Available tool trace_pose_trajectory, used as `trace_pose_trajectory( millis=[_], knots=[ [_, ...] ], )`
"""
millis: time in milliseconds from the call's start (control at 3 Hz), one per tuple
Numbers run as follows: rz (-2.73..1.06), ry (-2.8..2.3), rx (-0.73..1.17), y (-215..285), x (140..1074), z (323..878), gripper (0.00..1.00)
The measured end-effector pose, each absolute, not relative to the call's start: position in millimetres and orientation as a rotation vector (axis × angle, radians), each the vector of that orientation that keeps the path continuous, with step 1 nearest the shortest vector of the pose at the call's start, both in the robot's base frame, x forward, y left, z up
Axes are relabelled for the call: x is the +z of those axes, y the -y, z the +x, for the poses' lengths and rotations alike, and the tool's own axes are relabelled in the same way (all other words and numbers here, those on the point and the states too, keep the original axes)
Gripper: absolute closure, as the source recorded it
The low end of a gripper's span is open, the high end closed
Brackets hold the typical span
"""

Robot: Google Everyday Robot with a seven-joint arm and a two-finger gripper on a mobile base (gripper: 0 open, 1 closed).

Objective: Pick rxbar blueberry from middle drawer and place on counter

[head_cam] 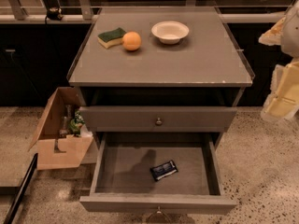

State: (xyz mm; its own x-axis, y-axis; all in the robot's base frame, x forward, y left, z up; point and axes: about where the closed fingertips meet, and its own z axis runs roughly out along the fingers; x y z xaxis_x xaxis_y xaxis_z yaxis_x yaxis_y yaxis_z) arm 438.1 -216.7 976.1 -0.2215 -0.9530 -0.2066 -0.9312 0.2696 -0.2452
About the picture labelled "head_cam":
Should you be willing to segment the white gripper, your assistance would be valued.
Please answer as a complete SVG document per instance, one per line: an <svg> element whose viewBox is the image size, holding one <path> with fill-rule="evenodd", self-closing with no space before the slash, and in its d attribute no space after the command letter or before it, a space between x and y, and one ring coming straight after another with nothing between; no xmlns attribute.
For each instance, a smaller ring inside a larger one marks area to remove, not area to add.
<svg viewBox="0 0 299 224"><path fill-rule="evenodd" d="M276 22L259 37L266 46L281 45L281 50L299 57L299 1L288 10L286 16ZM293 59L286 66L277 64L261 111L262 119L278 121L291 119L299 110L299 61Z"/></svg>

